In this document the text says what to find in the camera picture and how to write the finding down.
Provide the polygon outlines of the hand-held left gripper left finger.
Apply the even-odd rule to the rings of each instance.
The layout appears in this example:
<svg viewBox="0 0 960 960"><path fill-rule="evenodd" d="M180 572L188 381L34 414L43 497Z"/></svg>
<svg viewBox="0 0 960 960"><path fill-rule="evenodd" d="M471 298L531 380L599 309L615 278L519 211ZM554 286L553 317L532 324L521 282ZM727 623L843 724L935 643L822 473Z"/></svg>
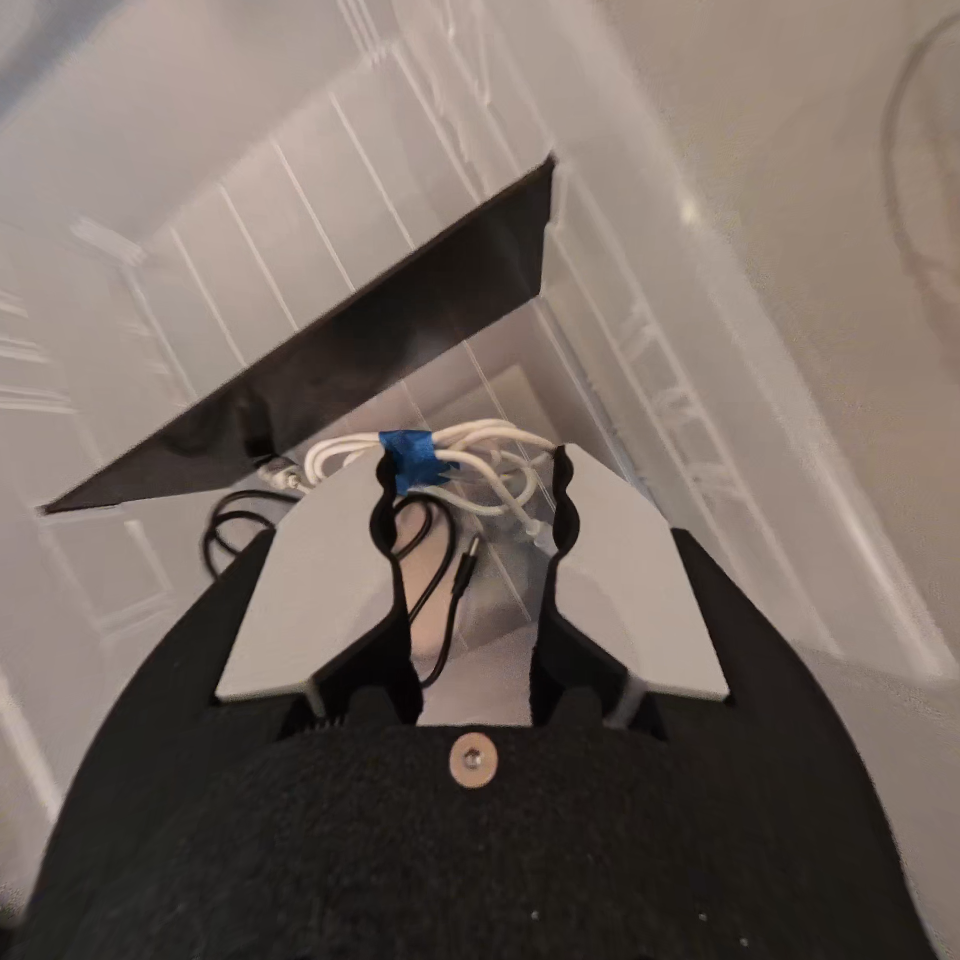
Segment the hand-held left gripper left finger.
<svg viewBox="0 0 960 960"><path fill-rule="evenodd" d="M384 690L414 725L424 695L413 666L400 562L393 550L396 466L366 452L307 493L280 522L215 696L303 696L346 717L358 690Z"/></svg>

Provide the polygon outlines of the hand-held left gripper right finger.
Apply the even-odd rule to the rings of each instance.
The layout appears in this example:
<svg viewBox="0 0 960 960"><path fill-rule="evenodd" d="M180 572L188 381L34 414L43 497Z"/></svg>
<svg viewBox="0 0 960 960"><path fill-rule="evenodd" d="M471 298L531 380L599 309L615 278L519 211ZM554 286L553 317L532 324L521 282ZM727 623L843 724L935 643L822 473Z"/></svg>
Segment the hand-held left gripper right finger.
<svg viewBox="0 0 960 960"><path fill-rule="evenodd" d="M530 712L545 726L586 690L601 721L652 721L656 694L723 703L730 688L674 532L657 506L567 443L553 454L556 502L530 668Z"/></svg>

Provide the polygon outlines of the clear plastic organizer box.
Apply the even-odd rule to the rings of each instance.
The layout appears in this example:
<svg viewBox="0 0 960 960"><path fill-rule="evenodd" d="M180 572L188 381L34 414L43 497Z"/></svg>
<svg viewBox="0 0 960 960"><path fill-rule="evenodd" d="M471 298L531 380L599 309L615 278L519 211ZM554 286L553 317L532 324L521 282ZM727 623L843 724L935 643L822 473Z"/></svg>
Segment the clear plastic organizer box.
<svg viewBox="0 0 960 960"><path fill-rule="evenodd" d="M57 498L557 158L544 279L337 431L610 456L958 827L958 2L2 2L2 810L44 837L209 494Z"/></svg>

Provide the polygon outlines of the black divider plate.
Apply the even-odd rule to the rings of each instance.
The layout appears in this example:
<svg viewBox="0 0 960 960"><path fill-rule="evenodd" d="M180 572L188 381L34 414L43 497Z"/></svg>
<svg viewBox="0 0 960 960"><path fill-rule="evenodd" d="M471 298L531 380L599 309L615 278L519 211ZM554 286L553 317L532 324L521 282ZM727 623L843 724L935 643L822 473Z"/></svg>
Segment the black divider plate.
<svg viewBox="0 0 960 960"><path fill-rule="evenodd" d="M557 158L411 251L122 456L39 508L52 517L232 486L542 289Z"/></svg>

